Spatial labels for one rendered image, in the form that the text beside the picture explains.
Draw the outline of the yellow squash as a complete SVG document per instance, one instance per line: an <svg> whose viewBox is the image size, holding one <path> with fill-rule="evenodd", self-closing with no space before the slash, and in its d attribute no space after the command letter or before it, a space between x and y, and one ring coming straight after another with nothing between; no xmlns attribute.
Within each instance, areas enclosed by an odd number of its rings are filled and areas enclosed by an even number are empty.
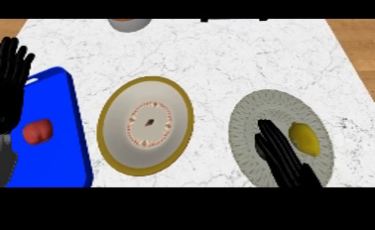
<svg viewBox="0 0 375 230"><path fill-rule="evenodd" d="M295 148L307 155L318 156L318 141L311 128L302 123L290 123L287 137Z"/></svg>

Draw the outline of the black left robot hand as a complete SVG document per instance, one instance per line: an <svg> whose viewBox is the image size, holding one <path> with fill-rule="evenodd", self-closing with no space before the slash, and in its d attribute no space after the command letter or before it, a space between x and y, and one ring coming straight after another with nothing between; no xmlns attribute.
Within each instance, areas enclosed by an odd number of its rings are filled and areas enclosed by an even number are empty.
<svg viewBox="0 0 375 230"><path fill-rule="evenodd" d="M0 134L8 134L20 121L23 87L35 55L16 38L0 42Z"/></svg>

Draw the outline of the grey round bowl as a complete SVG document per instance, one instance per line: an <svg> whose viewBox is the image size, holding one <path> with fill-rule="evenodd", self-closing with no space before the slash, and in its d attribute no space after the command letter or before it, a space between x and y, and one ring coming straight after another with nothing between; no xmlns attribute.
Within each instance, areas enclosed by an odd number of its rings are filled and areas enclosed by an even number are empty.
<svg viewBox="0 0 375 230"><path fill-rule="evenodd" d="M141 30L150 22L149 19L131 19L126 21L118 21L118 20L109 19L107 21L109 21L110 26L119 32L123 32L123 33L132 33L135 31Z"/></svg>

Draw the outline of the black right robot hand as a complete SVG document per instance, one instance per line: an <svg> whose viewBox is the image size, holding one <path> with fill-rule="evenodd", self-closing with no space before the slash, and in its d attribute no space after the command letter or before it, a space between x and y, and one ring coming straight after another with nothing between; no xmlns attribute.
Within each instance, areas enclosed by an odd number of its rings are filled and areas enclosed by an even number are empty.
<svg viewBox="0 0 375 230"><path fill-rule="evenodd" d="M290 144L271 120L258 121L255 149L265 160L278 187L321 187L308 164L296 158Z"/></svg>

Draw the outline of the red vegetable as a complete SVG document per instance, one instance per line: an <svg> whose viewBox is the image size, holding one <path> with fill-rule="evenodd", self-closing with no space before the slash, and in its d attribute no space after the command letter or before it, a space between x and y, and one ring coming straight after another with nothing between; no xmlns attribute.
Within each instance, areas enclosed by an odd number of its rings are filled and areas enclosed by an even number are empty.
<svg viewBox="0 0 375 230"><path fill-rule="evenodd" d="M22 131L23 139L29 145L47 142L53 137L53 124L48 119L30 122Z"/></svg>

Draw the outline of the blue cutting board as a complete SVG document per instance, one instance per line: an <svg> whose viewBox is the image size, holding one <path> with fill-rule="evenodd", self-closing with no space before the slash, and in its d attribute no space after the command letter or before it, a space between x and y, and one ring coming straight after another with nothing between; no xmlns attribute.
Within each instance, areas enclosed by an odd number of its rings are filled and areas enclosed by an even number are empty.
<svg viewBox="0 0 375 230"><path fill-rule="evenodd" d="M17 162L7 187L90 187L92 169L70 74L51 67L27 78L20 122L10 133ZM51 138L29 145L23 128L51 122Z"/></svg>

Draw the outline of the round grey placemat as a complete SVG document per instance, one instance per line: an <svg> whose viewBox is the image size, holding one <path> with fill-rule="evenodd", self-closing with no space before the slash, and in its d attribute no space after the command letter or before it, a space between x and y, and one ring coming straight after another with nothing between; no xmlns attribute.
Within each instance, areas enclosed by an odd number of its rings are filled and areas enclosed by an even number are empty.
<svg viewBox="0 0 375 230"><path fill-rule="evenodd" d="M284 136L292 123L308 126L318 141L315 157L292 149L302 163L307 163L321 185L327 185L333 170L333 149L326 129L311 108L287 93L262 89L247 94L231 112L228 122L228 143L233 157L243 175L255 187L277 187L267 162L255 149L258 121L271 120Z"/></svg>

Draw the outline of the gold-rimmed white bowl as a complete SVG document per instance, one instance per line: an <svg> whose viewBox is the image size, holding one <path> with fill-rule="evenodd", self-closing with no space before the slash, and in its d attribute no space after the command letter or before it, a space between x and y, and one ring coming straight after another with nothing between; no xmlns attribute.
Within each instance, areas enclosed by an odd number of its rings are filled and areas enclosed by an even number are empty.
<svg viewBox="0 0 375 230"><path fill-rule="evenodd" d="M193 131L191 102L165 77L143 76L109 97L95 125L103 159L121 173L146 176L175 162Z"/></svg>

